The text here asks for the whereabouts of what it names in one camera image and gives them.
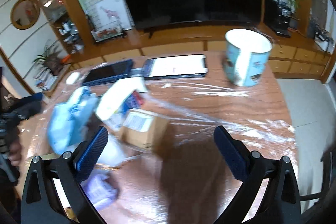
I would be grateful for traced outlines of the blue plastic bag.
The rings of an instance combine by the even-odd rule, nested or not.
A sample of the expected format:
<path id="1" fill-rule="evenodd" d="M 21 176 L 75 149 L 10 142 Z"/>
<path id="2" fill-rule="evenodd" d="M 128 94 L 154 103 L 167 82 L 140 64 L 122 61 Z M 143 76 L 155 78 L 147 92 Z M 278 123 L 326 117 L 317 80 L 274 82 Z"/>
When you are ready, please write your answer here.
<path id="1" fill-rule="evenodd" d="M 98 102 L 89 87 L 77 88 L 67 102 L 55 105 L 47 128 L 49 144 L 54 153 L 73 151 L 85 139 L 84 127 Z"/>

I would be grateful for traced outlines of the purple hair roller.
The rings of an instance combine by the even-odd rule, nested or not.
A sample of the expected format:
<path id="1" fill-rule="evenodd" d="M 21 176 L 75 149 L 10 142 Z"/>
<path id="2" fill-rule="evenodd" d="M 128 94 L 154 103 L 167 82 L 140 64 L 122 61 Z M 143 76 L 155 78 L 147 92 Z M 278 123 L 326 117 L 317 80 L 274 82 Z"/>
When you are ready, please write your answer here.
<path id="1" fill-rule="evenodd" d="M 94 170 L 89 177 L 81 182 L 84 193 L 96 210 L 101 210 L 114 203 L 119 189 L 110 182 L 111 177 L 106 171 Z"/>

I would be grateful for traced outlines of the brown cardboard barcode box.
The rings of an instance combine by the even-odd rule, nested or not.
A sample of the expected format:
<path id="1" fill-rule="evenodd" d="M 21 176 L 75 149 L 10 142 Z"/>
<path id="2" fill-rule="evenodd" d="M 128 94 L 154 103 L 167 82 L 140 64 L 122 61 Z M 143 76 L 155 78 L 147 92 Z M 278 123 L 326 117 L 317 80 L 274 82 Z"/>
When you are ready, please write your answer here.
<path id="1" fill-rule="evenodd" d="M 164 115 L 130 109 L 120 128 L 120 138 L 140 149 L 153 149 L 162 143 L 169 123 L 169 118 Z"/>

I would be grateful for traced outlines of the white blue red medicine box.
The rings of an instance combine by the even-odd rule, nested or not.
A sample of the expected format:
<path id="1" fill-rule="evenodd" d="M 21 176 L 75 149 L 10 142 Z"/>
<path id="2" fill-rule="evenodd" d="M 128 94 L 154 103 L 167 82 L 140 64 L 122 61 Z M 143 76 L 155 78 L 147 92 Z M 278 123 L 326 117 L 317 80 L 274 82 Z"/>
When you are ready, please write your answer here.
<path id="1" fill-rule="evenodd" d="M 147 92 L 143 77 L 130 77 L 118 80 L 101 97 L 96 108 L 96 116 L 101 121 L 107 120 L 134 91 L 139 93 Z"/>

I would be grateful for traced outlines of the clear plastic table cover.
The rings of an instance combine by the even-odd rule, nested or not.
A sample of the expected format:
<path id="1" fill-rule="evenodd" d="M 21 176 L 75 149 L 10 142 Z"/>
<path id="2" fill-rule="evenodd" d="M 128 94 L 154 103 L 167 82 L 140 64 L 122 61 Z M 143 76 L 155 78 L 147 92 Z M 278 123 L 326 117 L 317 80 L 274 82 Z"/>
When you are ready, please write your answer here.
<path id="1" fill-rule="evenodd" d="M 251 88 L 227 79 L 220 53 L 207 53 L 205 77 L 146 82 L 143 108 L 169 118 L 157 152 L 129 145 L 130 161 L 108 168 L 120 190 L 105 209 L 85 209 L 64 159 L 32 163 L 23 190 L 23 223 L 70 223 L 52 174 L 78 223 L 300 223 L 294 129 L 280 87 L 267 68 Z M 223 126 L 248 149 L 248 177 L 236 180 L 214 142 Z"/>

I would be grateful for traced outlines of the white earbuds case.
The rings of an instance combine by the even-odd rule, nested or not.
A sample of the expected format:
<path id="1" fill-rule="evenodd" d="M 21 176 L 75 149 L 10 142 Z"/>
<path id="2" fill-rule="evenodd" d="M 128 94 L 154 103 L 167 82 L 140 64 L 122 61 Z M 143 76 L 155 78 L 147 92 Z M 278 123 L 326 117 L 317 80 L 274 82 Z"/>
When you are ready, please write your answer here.
<path id="1" fill-rule="evenodd" d="M 66 84 L 67 85 L 72 85 L 74 84 L 78 78 L 80 77 L 80 73 L 79 72 L 72 72 L 68 78 L 66 79 Z"/>

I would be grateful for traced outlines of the dark blue cased phone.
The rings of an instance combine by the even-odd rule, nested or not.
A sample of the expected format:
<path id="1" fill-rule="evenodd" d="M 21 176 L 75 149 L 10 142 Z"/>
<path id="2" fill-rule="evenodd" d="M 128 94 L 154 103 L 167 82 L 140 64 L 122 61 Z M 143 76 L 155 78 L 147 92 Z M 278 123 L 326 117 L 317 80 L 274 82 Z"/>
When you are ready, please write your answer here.
<path id="1" fill-rule="evenodd" d="M 92 69 L 89 71 L 81 85 L 97 86 L 115 83 L 120 79 L 126 79 L 130 76 L 133 64 L 134 62 L 132 59 L 126 59 Z"/>

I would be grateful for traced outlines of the smartphone with lit screen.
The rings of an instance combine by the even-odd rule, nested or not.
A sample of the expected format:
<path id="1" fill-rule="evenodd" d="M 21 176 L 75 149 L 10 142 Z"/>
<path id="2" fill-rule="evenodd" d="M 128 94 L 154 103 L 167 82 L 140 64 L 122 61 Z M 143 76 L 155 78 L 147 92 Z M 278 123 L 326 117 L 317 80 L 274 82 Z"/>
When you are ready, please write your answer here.
<path id="1" fill-rule="evenodd" d="M 142 77 L 146 80 L 204 77 L 207 73 L 203 54 L 151 58 L 142 67 Z"/>

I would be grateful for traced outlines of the teal patterned ceramic mug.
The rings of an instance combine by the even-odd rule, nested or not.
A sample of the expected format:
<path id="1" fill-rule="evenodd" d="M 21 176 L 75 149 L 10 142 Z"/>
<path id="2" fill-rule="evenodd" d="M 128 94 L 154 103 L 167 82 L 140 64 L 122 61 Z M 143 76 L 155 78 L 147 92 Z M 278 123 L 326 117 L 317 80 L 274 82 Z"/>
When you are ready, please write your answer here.
<path id="1" fill-rule="evenodd" d="M 225 40 L 223 68 L 228 79 L 236 86 L 255 86 L 268 62 L 271 41 L 259 32 L 242 28 L 226 32 Z"/>

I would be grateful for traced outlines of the potted plant left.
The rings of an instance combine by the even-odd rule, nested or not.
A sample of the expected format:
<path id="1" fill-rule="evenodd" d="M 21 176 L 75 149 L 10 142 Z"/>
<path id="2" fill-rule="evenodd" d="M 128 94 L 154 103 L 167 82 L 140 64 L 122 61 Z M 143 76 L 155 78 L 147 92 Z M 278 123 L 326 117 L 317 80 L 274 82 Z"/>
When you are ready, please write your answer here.
<path id="1" fill-rule="evenodd" d="M 56 43 L 53 43 L 50 46 L 45 45 L 43 53 L 37 55 L 32 64 L 34 66 L 43 66 L 49 69 L 53 76 L 58 76 L 63 69 L 63 64 L 59 57 L 60 52 L 61 51 L 58 50 L 58 45 Z"/>

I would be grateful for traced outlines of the wooden tv cabinet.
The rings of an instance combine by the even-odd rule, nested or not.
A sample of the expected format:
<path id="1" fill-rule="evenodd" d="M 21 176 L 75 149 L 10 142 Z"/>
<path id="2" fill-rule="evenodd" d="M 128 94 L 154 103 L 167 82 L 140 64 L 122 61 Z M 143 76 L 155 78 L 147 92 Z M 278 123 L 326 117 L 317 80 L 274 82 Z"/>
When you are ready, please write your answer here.
<path id="1" fill-rule="evenodd" d="M 98 65 L 138 56 L 170 53 L 191 53 L 225 50 L 224 34 L 230 26 L 196 26 L 169 28 L 152 33 L 128 30 L 125 36 L 95 43 L 89 23 L 78 0 L 63 0 L 65 7 L 79 28 L 84 52 L 71 57 L 74 68 Z M 280 79 L 318 79 L 326 84 L 335 72 L 335 54 L 323 53 L 316 43 L 299 32 L 291 38 L 275 38 L 270 55 L 270 67 Z"/>

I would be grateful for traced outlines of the giraffe art print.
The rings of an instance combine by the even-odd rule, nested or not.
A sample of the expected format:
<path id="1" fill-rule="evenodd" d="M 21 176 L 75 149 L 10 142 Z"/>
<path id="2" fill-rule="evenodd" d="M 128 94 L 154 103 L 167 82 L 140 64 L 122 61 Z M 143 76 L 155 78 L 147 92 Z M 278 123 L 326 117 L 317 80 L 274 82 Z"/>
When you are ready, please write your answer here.
<path id="1" fill-rule="evenodd" d="M 110 23 L 116 23 L 124 30 L 132 28 L 124 0 L 102 0 L 96 3 L 96 11 L 103 27 Z"/>

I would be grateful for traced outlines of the black coffee machine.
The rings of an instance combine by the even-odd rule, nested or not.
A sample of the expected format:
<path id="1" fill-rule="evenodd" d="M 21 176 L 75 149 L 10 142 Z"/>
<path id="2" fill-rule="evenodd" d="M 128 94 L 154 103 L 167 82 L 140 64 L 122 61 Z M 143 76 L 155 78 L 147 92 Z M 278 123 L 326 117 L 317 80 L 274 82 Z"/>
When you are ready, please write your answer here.
<path id="1" fill-rule="evenodd" d="M 271 28 L 278 36 L 291 37 L 288 31 L 291 19 L 291 9 L 284 2 L 272 0 L 270 7 Z"/>

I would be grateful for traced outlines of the small potted plant right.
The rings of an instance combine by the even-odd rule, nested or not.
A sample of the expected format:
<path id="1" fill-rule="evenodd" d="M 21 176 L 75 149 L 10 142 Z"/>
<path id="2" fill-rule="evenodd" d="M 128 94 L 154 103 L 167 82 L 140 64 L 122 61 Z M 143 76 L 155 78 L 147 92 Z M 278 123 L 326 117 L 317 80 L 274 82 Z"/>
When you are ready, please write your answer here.
<path id="1" fill-rule="evenodd" d="M 297 9 L 300 8 L 301 1 L 302 0 L 286 0 L 286 4 L 291 10 L 289 27 L 294 30 L 298 30 L 298 23 L 300 19 L 297 15 Z"/>

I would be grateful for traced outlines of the round framed wall picture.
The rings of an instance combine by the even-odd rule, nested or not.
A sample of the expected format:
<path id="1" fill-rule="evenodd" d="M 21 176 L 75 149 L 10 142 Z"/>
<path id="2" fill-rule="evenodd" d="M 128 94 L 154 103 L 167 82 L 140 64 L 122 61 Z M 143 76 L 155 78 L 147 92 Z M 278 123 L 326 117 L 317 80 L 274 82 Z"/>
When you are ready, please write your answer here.
<path id="1" fill-rule="evenodd" d="M 38 0 L 18 0 L 11 9 L 10 20 L 16 29 L 26 30 L 38 21 L 40 13 Z"/>

